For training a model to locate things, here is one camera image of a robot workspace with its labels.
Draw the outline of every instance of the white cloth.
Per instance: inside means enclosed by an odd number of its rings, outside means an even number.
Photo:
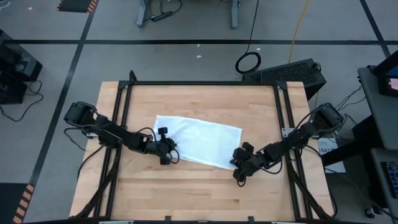
[[[156,116],[154,131],[166,127],[166,136],[177,144],[180,159],[224,169],[234,169],[230,164],[233,151],[239,147],[242,129],[224,124],[179,116]]]

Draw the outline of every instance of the black keyboard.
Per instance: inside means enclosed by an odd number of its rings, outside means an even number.
[[[296,63],[282,68],[264,70],[250,76],[250,80],[262,81],[287,81],[311,83],[316,80],[315,73],[318,70],[311,68],[307,63]]]
[[[398,162],[382,162],[381,165],[387,176],[392,196],[398,196]]]

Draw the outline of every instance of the concrete floor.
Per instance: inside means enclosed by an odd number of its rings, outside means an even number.
[[[239,27],[230,30],[230,4],[217,0],[182,0],[180,12],[163,21],[146,22],[145,28],[134,25],[138,1],[100,0],[89,26],[87,40],[188,40],[232,39],[247,40],[250,36],[256,1],[241,0]],[[165,7],[175,4],[166,2]],[[256,40],[291,40],[304,7],[304,0],[260,0],[254,28]],[[367,1],[384,40],[398,40],[395,0]],[[57,12],[58,1],[12,0],[0,11],[0,29],[17,40],[80,40],[88,19],[87,14]],[[159,3],[153,1],[152,12],[159,13]],[[378,40],[360,0],[310,1],[307,15],[297,35],[298,40],[340,40],[338,44],[324,41],[321,45],[296,45],[293,61],[313,58],[322,65],[327,84],[320,90],[317,104],[339,103],[359,87],[357,69],[378,64],[385,58],[380,45],[367,40]],[[362,40],[348,45],[345,40]],[[85,44],[83,42],[51,42],[24,44],[44,68],[39,80],[44,85],[45,98],[33,106],[19,123],[0,116],[0,182],[28,183],[43,146],[54,111],[62,109],[56,124],[48,153],[37,182],[25,222],[67,218],[76,187],[76,173],[83,153],[64,135],[67,127],[63,115],[74,101],[95,104],[103,81],[124,80],[134,70],[139,80],[240,80],[234,71],[236,60],[247,45],[239,44],[185,44],[185,45],[126,45]],[[398,46],[388,46],[390,52]],[[252,45],[262,57],[261,68],[287,63],[290,44]],[[246,67],[253,64],[243,62]],[[57,102],[65,81],[72,78],[64,104]],[[364,96],[357,93],[356,101]],[[26,106],[35,100],[26,96],[22,105],[4,106],[7,113],[20,116]],[[357,122],[370,115],[366,101],[342,111]],[[340,134],[350,136],[354,124],[347,122]],[[73,137],[82,145],[85,139]],[[348,175],[352,174],[366,187],[366,178],[358,177],[363,169],[358,159],[346,162]],[[338,218],[344,221],[389,223],[388,217],[367,219],[363,210],[369,203],[344,180],[328,177],[331,191],[339,208]]]

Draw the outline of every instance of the chair wheel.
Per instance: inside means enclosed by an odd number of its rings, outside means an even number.
[[[365,209],[365,215],[368,218],[375,218],[376,217],[376,214],[374,213],[373,208]]]

